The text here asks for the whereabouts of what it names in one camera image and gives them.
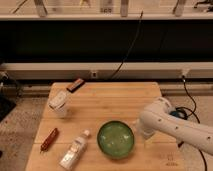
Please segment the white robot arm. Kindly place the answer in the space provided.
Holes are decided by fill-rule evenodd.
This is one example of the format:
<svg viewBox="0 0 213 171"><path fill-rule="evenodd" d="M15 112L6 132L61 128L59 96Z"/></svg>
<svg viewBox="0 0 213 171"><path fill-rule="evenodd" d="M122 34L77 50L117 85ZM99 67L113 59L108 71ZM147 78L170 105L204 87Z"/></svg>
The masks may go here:
<svg viewBox="0 0 213 171"><path fill-rule="evenodd" d="M142 139L148 140L160 131L213 155L213 127L172 116L170 112L173 109L164 97L146 105L135 121L135 128Z"/></svg>

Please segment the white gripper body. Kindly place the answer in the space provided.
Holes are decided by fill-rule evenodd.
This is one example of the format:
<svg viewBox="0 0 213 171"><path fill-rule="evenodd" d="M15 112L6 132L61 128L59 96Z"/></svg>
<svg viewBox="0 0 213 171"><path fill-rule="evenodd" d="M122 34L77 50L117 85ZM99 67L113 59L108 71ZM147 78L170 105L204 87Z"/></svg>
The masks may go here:
<svg viewBox="0 0 213 171"><path fill-rule="evenodd" d="M155 134L155 131L152 128L148 127L146 124L144 124L140 120L136 120L134 122L134 126L136 129L136 132L140 134L144 140L148 140Z"/></svg>

